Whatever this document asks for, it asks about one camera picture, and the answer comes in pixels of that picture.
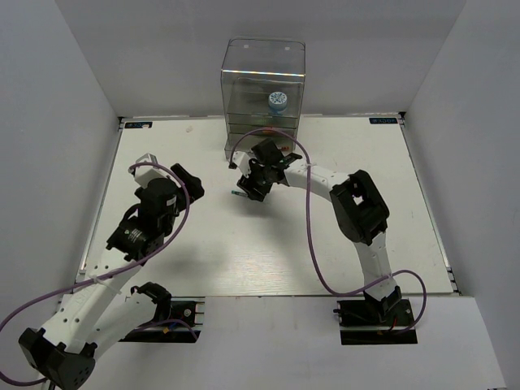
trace cable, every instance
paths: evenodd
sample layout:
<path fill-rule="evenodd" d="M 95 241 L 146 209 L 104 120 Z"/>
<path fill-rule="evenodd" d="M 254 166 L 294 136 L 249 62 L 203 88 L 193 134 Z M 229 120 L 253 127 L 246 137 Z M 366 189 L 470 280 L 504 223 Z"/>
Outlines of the cable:
<path fill-rule="evenodd" d="M 149 327 L 160 327 L 161 325 L 165 325 L 167 323 L 178 323 L 180 325 L 182 325 L 183 327 L 187 328 L 189 330 L 189 332 L 192 334 L 193 338 L 195 339 L 195 341 L 198 340 L 198 337 L 197 337 L 197 333 L 195 333 L 195 331 L 193 330 L 192 327 L 190 327 L 187 323 L 185 323 L 182 319 L 173 319 L 173 318 L 170 318 L 170 319 L 165 319 L 164 321 L 158 321 L 156 323 L 147 323 L 145 325 L 141 325 L 140 327 L 134 329 L 133 331 L 131 331 L 130 333 L 132 332 L 138 332 L 138 331 L 143 331 L 145 329 L 148 329 Z"/>
<path fill-rule="evenodd" d="M 389 279 L 391 276 L 397 276 L 397 275 L 400 275 L 400 274 L 411 274 L 411 275 L 415 276 L 418 279 L 419 283 L 421 284 L 421 287 L 422 287 L 422 307 L 421 307 L 421 310 L 420 310 L 417 318 L 408 327 L 406 327 L 405 329 L 402 329 L 400 331 L 396 331 L 394 334 L 407 332 L 409 329 L 414 327 L 420 321 L 421 317 L 424 314 L 424 310 L 426 309 L 426 300 L 427 300 L 426 285 L 424 284 L 424 282 L 421 279 L 421 277 L 418 274 L 416 274 L 415 272 L 413 272 L 411 270 L 399 270 L 399 271 L 393 272 L 392 275 L 382 276 L 382 277 L 380 277 L 380 278 L 370 282 L 366 286 L 363 286 L 361 288 L 358 288 L 357 290 L 353 290 L 353 291 L 349 291 L 349 292 L 337 292 L 337 291 L 333 290 L 331 287 L 329 287 L 329 285 L 327 284 L 327 281 L 325 280 L 325 278 L 323 278 L 322 272 L 319 269 L 318 260 L 316 258 L 316 253 L 314 251 L 314 244 L 313 244 L 313 241 L 312 241 L 312 231 L 310 229 L 310 194 L 311 194 L 310 186 L 311 186 L 311 178 L 312 178 L 311 172 L 310 172 L 310 168 L 311 168 L 310 156 L 309 156 L 309 153 L 307 153 L 306 148 L 300 143 L 300 141 L 298 141 L 296 138 L 294 138 L 292 136 L 289 136 L 288 134 L 286 134 L 284 132 L 281 132 L 280 130 L 276 130 L 274 128 L 257 128 L 255 130 L 252 130 L 252 131 L 247 132 L 246 134 L 244 134 L 236 142 L 236 144 L 233 146 L 232 151 L 231 151 L 231 156 L 229 158 L 230 166 L 232 164 L 233 156 L 235 155 L 235 150 L 236 150 L 236 147 L 238 146 L 238 144 L 240 144 L 242 142 L 242 140 L 244 140 L 244 138 L 246 138 L 246 137 L 248 137 L 248 136 L 250 136 L 252 134 L 256 134 L 257 132 L 263 132 L 265 130 L 269 130 L 271 132 L 275 132 L 275 133 L 280 134 L 281 136 L 286 137 L 289 140 L 293 141 L 296 145 L 298 145 L 300 147 L 301 152 L 303 152 L 303 154 L 305 155 L 305 160 L 306 160 L 307 165 L 308 165 L 308 168 L 307 168 L 307 185 L 306 185 L 306 188 L 305 188 L 305 221 L 306 221 L 306 228 L 307 228 L 307 243 L 309 245 L 310 258 L 312 259 L 312 263 L 314 265 L 314 270 L 316 271 L 316 275 L 318 276 L 318 279 L 321 282 L 322 286 L 331 295 L 333 295 L 335 297 L 353 297 L 353 296 L 358 295 L 359 293 L 362 293 L 363 291 L 367 290 L 368 288 L 373 287 L 376 284 L 379 284 L 379 283 L 381 283 L 382 281 L 384 281 L 386 279 Z"/>
<path fill-rule="evenodd" d="M 188 219 L 188 214 L 189 214 L 189 194 L 188 194 L 188 190 L 186 189 L 186 186 L 184 185 L 183 181 L 173 171 L 171 171 L 170 169 L 168 169 L 168 168 L 166 168 L 166 167 L 164 167 L 164 166 L 162 166 L 160 164 L 157 164 L 155 162 L 138 162 L 136 164 L 131 165 L 129 169 L 132 170 L 132 169 L 135 169 L 137 167 L 154 167 L 154 168 L 160 169 L 162 171 L 165 171 L 168 175 L 173 177 L 175 179 L 175 181 L 177 181 L 179 183 L 180 187 L 182 188 L 182 190 L 184 192 L 184 196 L 186 197 L 186 210 L 184 212 L 183 218 L 180 221 L 179 227 L 171 234 L 170 237 L 168 237 L 168 240 L 166 240 L 166 242 L 164 242 L 164 244 L 159 246 L 153 253 L 150 253 L 149 255 L 144 256 L 138 262 L 131 262 L 127 266 L 124 266 L 122 268 L 118 268 L 116 270 L 113 270 L 111 272 L 107 272 L 106 274 L 98 276 L 97 278 L 99 280 L 109 279 L 112 276 L 116 276 L 116 275 L 119 275 L 119 274 L 121 274 L 121 273 L 123 273 L 125 271 L 131 270 L 132 268 L 140 266 L 141 264 L 144 264 L 145 262 L 150 260 L 153 256 L 155 256 L 159 252 L 163 251 L 179 235 L 180 231 L 184 227 L 184 224 L 186 223 L 186 220 Z M 83 282 L 79 282 L 79 283 L 73 284 L 72 286 L 69 286 L 69 287 L 59 288 L 57 290 L 54 290 L 53 292 L 49 292 L 49 293 L 47 293 L 45 295 L 42 295 L 41 297 L 34 298 L 33 300 L 31 300 L 31 301 L 29 301 L 27 303 L 24 303 L 22 306 L 20 306 L 18 309 L 15 309 L 12 313 L 7 315 L 7 317 L 5 317 L 3 319 L 3 321 L 0 323 L 0 332 L 2 332 L 3 328 L 17 314 L 19 314 L 20 312 L 24 311 L 28 307 L 30 307 L 32 305 L 35 305 L 35 304 L 37 304 L 37 303 L 39 303 L 41 301 L 44 301 L 45 299 L 49 299 L 51 297 L 55 297 L 57 295 L 70 292 L 73 289 L 84 288 L 84 287 L 90 286 L 92 284 L 94 284 L 94 281 L 92 279 L 88 279 L 88 280 L 85 280 Z M 13 386 L 27 387 L 27 386 L 33 386 L 35 384 L 42 384 L 47 379 L 33 380 L 33 381 L 30 381 L 30 382 L 20 382 L 18 380 L 14 380 L 14 379 L 9 378 L 3 372 L 0 371 L 0 380 L 2 380 L 3 382 L 5 382 L 7 384 L 11 384 Z"/>

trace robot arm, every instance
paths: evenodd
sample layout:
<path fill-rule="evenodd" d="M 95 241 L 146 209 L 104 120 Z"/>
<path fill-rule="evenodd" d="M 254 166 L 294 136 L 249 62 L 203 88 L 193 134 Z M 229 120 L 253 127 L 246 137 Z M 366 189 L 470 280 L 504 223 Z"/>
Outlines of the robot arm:
<path fill-rule="evenodd" d="M 255 158 L 244 152 L 233 156 L 231 167 L 242 173 L 237 185 L 250 199 L 262 202 L 274 183 L 307 187 L 307 164 L 298 154 L 283 156 L 272 140 L 252 149 Z M 392 273 L 386 250 L 389 211 L 368 173 L 352 175 L 314 166 L 310 191 L 332 203 L 340 230 L 357 250 L 365 284 Z M 389 279 L 365 291 L 366 302 L 384 319 L 401 300 L 396 281 Z"/>
<path fill-rule="evenodd" d="M 143 162 L 157 161 L 147 154 L 137 160 Z M 171 170 L 186 185 L 190 203 L 204 195 L 201 181 L 181 165 Z M 167 174 L 154 167 L 138 167 L 132 174 L 141 186 L 135 193 L 141 202 L 128 209 L 108 239 L 100 262 L 89 275 L 97 283 L 75 292 L 40 329 L 28 328 L 19 338 L 29 364 L 64 390 L 79 388 L 97 359 L 131 330 L 149 321 L 170 318 L 171 294 L 153 283 L 137 288 L 122 305 L 106 311 L 144 263 L 109 279 L 99 280 L 98 276 L 128 267 L 153 253 L 171 234 L 176 216 L 186 207 L 184 192 Z M 122 255 L 111 256 L 112 248 Z"/>

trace black label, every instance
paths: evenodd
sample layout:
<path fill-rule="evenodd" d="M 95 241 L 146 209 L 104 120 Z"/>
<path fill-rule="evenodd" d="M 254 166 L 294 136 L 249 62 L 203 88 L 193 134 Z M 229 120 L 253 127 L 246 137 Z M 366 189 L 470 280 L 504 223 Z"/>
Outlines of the black label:
<path fill-rule="evenodd" d="M 151 128 L 153 122 L 127 122 L 124 128 Z"/>
<path fill-rule="evenodd" d="M 396 118 L 369 118 L 370 124 L 397 124 Z"/>

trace gray wall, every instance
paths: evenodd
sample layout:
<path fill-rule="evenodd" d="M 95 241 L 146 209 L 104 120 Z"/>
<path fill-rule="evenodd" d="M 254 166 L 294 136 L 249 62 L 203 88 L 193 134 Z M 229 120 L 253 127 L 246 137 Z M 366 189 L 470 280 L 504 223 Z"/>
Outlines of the gray wall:
<path fill-rule="evenodd" d="M 461 290 L 520 389 L 520 3 L 468 2 L 407 115 Z"/>
<path fill-rule="evenodd" d="M 74 280 L 117 119 L 53 0 L 0 11 L 0 317 Z M 48 301 L 0 336 L 0 370 L 33 379 L 17 345 Z M 0 388 L 11 388 L 0 383 Z"/>
<path fill-rule="evenodd" d="M 307 43 L 304 112 L 407 110 L 464 0 L 57 0 L 121 116 L 222 113 L 229 38 Z"/>

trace white wall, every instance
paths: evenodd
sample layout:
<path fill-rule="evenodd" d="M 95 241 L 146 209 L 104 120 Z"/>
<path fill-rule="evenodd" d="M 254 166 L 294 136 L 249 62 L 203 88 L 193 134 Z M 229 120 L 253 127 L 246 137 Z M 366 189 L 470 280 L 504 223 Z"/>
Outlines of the white wall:
<path fill-rule="evenodd" d="M 307 44 L 305 113 L 407 110 L 464 0 L 57 0 L 120 116 L 222 113 L 236 35 Z"/>
<path fill-rule="evenodd" d="M 466 4 L 406 116 L 461 290 L 520 388 L 520 3 Z"/>
<path fill-rule="evenodd" d="M 118 120 L 52 0 L 0 11 L 0 317 L 74 280 Z M 0 335 L 0 370 L 33 379 L 17 345 L 56 301 Z M 0 388 L 10 388 L 0 383 Z"/>

